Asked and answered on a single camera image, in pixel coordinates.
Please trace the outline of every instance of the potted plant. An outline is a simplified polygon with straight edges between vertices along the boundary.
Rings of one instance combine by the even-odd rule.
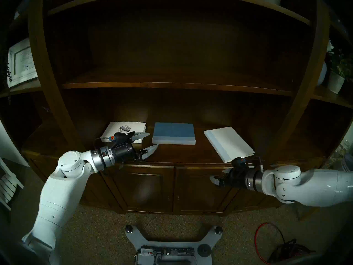
[[[331,55],[331,72],[327,88],[338,94],[345,79],[352,78],[353,54],[348,57],[342,53],[342,49],[336,49]]]

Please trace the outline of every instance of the red cable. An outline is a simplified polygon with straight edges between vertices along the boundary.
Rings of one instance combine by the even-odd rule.
[[[270,264],[270,263],[268,263],[267,261],[265,261],[265,260],[262,258],[262,256],[261,256],[260,253],[259,253],[259,250],[258,250],[258,248],[257,248],[257,244],[256,244],[257,233],[259,232],[260,228],[261,228],[262,226],[266,225],[266,224],[272,225],[273,227],[275,227],[275,228],[280,232],[280,234],[281,234],[281,236],[282,236],[282,239],[283,239],[283,243],[284,243],[284,237],[283,237],[283,234],[282,234],[281,230],[280,230],[276,225],[274,225],[274,224],[271,223],[271,222],[265,222],[265,223],[261,224],[261,225],[257,228],[257,230],[256,230],[256,232],[255,232],[255,236],[254,236],[254,243],[255,243],[256,253],[257,253],[257,255],[259,256],[259,258],[260,258],[264,263]]]

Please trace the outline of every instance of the white chair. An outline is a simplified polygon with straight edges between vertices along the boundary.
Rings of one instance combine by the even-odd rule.
[[[17,179],[16,175],[10,171],[1,158],[0,166],[5,172],[0,179],[0,202],[4,204],[9,211],[11,211],[11,207],[8,205],[8,202],[15,194],[17,185],[23,189],[23,184]]]

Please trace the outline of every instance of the wall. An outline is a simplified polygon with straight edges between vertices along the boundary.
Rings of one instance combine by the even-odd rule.
[[[12,143],[10,137],[8,136],[1,122],[0,122],[0,157],[29,167],[26,160],[22,157],[20,152]]]

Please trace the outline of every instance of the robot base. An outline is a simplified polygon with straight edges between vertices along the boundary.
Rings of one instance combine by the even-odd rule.
[[[139,265],[212,265],[211,250],[222,237],[221,227],[213,226],[207,235],[197,242],[148,241],[136,226],[128,225],[125,235],[134,245]]]

